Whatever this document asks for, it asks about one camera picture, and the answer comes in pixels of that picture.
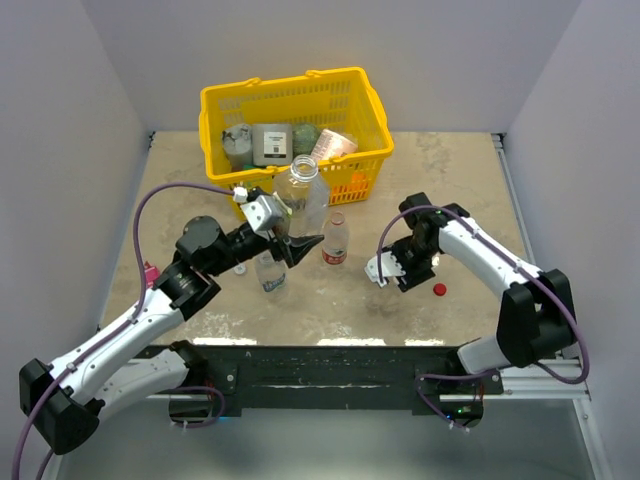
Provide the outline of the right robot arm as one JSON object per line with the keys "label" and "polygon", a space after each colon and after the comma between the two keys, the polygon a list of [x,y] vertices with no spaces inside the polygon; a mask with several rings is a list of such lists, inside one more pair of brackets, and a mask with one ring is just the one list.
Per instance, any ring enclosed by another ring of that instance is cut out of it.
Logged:
{"label": "right robot arm", "polygon": [[378,243],[365,272],[380,287],[406,292],[435,275],[436,258],[448,255],[473,273],[499,300],[495,334],[459,346],[445,369],[448,386],[469,392],[481,373],[528,367],[578,343],[570,282],[559,270],[543,271],[491,238],[456,203],[444,207],[423,193],[408,196],[399,219],[409,235]]}

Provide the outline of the large clear square bottle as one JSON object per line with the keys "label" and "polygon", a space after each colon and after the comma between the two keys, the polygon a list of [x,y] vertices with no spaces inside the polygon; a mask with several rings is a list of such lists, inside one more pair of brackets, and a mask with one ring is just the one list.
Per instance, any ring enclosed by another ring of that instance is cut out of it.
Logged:
{"label": "large clear square bottle", "polygon": [[288,170],[274,177],[273,190],[291,210],[291,237],[321,233],[329,206],[329,187],[314,158],[295,157]]}

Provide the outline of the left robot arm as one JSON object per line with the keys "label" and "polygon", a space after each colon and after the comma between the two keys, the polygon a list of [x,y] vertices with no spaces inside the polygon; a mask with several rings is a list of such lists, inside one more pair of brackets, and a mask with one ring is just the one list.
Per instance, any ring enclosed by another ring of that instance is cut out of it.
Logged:
{"label": "left robot arm", "polygon": [[85,343],[55,360],[27,362],[19,371],[20,407],[57,455],[84,443],[107,405],[98,393],[109,378],[153,340],[203,309],[221,290],[215,277],[265,251],[296,266],[323,235],[290,237],[245,222],[225,233],[210,216],[191,219],[172,263],[144,298]]}

